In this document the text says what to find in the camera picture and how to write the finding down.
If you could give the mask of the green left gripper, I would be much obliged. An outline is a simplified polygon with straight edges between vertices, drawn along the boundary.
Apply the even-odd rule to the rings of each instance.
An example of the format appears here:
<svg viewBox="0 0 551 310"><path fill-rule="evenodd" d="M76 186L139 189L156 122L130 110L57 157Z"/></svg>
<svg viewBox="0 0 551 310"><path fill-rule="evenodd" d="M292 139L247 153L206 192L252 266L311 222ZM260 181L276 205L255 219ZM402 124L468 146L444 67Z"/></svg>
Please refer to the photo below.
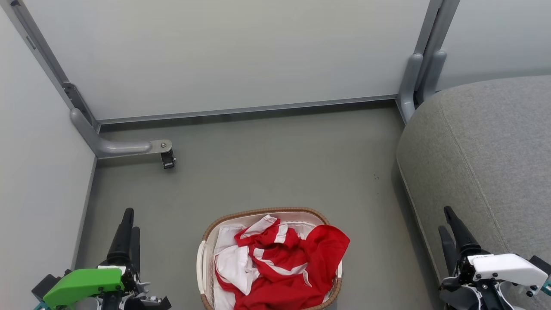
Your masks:
<svg viewBox="0 0 551 310"><path fill-rule="evenodd" d="M167 297L149 297L140 275L140 228L133 227L134 210L126 208L107 255L109 264L66 270L63 277L43 278L43 309L74 310L77 302L92 298L97 310L169 310Z"/></svg>

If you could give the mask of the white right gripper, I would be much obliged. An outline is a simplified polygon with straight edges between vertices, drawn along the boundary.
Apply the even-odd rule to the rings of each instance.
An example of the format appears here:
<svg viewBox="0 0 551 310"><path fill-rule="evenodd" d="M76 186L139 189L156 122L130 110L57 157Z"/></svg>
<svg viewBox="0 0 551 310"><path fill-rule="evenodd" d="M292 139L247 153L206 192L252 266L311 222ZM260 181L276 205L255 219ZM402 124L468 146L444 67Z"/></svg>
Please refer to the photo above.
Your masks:
<svg viewBox="0 0 551 310"><path fill-rule="evenodd" d="M508 301L510 287L529 298L549 295L549 264L537 256L527 260L517 254L480 254L482 248L451 206L443 213L452 229L438 231L447 273L439 286L440 298L452 310L520 310ZM457 262L460 256L468 256Z"/></svg>

